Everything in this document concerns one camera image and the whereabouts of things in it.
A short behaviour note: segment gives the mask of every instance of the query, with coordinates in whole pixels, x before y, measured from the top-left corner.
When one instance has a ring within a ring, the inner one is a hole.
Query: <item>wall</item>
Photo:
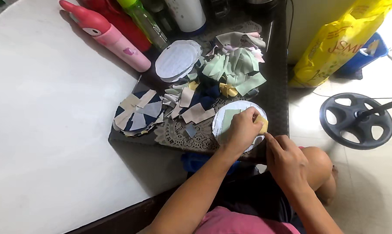
[[[293,0],[294,17],[288,47],[288,63],[301,58],[318,30],[337,20],[355,0]],[[287,37],[290,30],[292,6],[287,3]]]
[[[185,179],[178,152],[110,146],[138,74],[60,9],[0,15],[0,234],[65,233]]]

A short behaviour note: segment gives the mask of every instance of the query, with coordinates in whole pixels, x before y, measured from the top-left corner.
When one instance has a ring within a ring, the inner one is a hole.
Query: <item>black fan stand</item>
[[[351,100],[350,106],[335,102],[336,99]],[[365,103],[373,107],[368,109]],[[325,132],[336,142],[357,150],[370,150],[385,144],[392,136],[392,118],[387,109],[392,102],[381,105],[379,102],[358,93],[339,93],[328,98],[320,108],[320,123]],[[326,110],[331,111],[337,119],[332,125],[327,121]],[[372,126],[380,126],[384,130],[379,139],[372,136]],[[349,141],[342,136],[347,131],[357,137],[359,143]]]

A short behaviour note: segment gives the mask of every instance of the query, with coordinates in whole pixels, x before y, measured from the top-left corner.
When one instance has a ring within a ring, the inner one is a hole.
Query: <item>paper circle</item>
[[[160,78],[175,77],[192,67],[198,61],[202,50],[192,40],[178,40],[169,45],[155,63]]]
[[[248,109],[249,107],[255,107],[259,111],[259,113],[266,120],[268,120],[265,111],[255,103],[240,100],[240,101],[231,102],[231,103],[225,105],[224,107],[220,108],[219,111],[216,113],[215,118],[213,119],[213,123],[212,123],[212,133],[215,136],[216,141],[220,145],[222,144],[222,142],[220,141],[219,136],[220,136],[220,132],[222,131],[222,121],[223,121],[225,110],[227,110],[227,109],[240,109],[241,111],[244,111],[245,109]],[[252,145],[246,151],[244,151],[244,153],[252,150],[255,146],[259,145],[264,140],[264,138],[265,138],[265,136],[257,136],[255,138],[255,140],[253,141]]]

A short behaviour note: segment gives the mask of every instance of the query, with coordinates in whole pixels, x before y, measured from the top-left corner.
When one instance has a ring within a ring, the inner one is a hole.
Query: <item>electric cord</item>
[[[288,2],[288,0],[285,1],[285,8],[287,8],[287,2]],[[288,45],[290,45],[291,29],[293,27],[293,18],[294,18],[294,3],[293,3],[293,0],[290,0],[290,2],[291,2],[291,6],[292,6],[292,11],[291,11],[290,31],[288,33],[287,49],[288,49]]]
[[[318,96],[321,96],[321,97],[327,97],[327,98],[331,98],[332,97],[332,96],[321,95],[321,94],[315,93],[314,91],[313,91],[313,93],[318,95]],[[386,97],[381,97],[381,98],[380,97],[376,97],[376,98],[370,98],[370,97],[366,98],[365,97],[365,98],[357,98],[357,99],[392,99],[392,97],[387,97],[387,98]]]

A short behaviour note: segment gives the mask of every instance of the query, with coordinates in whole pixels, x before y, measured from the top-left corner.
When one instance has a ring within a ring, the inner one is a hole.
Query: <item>yellow plastic bag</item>
[[[321,27],[294,67],[289,86],[323,84],[369,40],[391,9],[392,0],[357,0],[339,20]]]

